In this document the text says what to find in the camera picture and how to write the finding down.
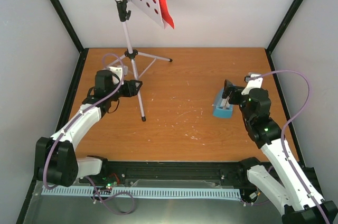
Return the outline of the blue metronome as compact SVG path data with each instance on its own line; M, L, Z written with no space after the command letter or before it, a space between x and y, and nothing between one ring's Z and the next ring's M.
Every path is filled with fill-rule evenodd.
M213 116L222 119L232 117L233 105L229 104L229 97L223 98L223 89L221 89L213 103Z

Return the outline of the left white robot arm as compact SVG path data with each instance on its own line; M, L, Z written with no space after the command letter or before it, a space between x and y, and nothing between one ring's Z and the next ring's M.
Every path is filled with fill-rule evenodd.
M125 80L122 68L97 71L95 84L76 114L53 135L37 141L36 179L48 190L69 187L85 176L92 176L98 183L106 182L110 177L109 168L103 165L106 159L99 156L77 158L76 148L91 127L109 113L112 102L138 95L142 85L139 80Z

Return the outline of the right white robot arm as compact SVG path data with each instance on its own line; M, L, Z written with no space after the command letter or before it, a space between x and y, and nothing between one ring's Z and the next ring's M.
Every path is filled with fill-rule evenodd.
M262 89L262 78L248 80L245 87L224 82L222 98L239 106L250 139L269 159L275 179L262 164L245 160L247 180L279 211L283 223L333 223L337 206L315 189L294 158L279 125L270 116L271 100Z

